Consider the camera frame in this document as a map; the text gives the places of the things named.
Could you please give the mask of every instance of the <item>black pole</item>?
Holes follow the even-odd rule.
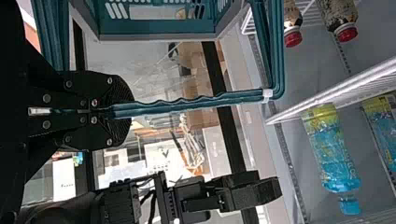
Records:
[[[85,60],[84,33],[75,21],[73,21],[73,38],[76,56],[76,70],[84,71],[87,69]]]
[[[202,42],[204,54],[209,72],[210,83],[213,94],[226,92],[224,77],[221,71],[218,51],[215,42]],[[241,144],[239,143],[233,111],[230,106],[218,108],[220,127],[224,137],[228,160],[230,161],[233,174],[245,172],[247,167],[244,161]],[[245,224],[259,224],[259,217],[256,208],[249,208],[241,211],[242,219]]]
[[[78,24],[73,21],[73,39],[76,56],[76,70],[84,71],[87,70],[86,59],[85,59],[85,45],[84,45],[84,33]],[[96,190],[95,186],[95,172],[93,165],[93,152],[83,152],[84,162],[75,169],[76,176],[76,194],[81,195],[88,191]]]

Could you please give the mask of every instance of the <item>blue bottle cap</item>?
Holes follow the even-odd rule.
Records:
[[[355,216],[361,213],[358,201],[341,201],[340,202],[341,212],[348,216]]]

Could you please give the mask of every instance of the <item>glass window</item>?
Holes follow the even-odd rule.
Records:
[[[97,43],[87,37],[88,69],[119,75],[134,98],[149,103],[179,97],[213,95],[200,42]],[[218,45],[223,71],[226,65]],[[168,186],[180,179],[202,175],[206,181],[231,173],[216,109],[133,118],[125,143],[93,152],[96,187],[125,178],[165,171]],[[147,183],[143,190],[153,187]],[[143,204],[142,223],[149,203]],[[212,212],[207,223],[242,223],[239,212]]]

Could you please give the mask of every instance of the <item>bottle cap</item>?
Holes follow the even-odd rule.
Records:
[[[357,200],[341,201],[340,208],[341,212],[348,216],[355,216],[361,213],[361,209],[359,208],[359,202]]]
[[[355,22],[348,22],[338,27],[334,33],[340,42],[345,43],[358,36],[358,29]]]
[[[286,48],[293,48],[299,45],[303,41],[303,36],[300,31],[292,32],[285,35],[285,46]]]

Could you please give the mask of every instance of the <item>red bottle cap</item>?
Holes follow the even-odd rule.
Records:
[[[338,34],[338,40],[341,43],[348,42],[358,36],[358,29],[356,27],[349,27]]]
[[[290,33],[285,36],[285,46],[286,48],[293,48],[299,45],[303,41],[303,36],[300,31]]]

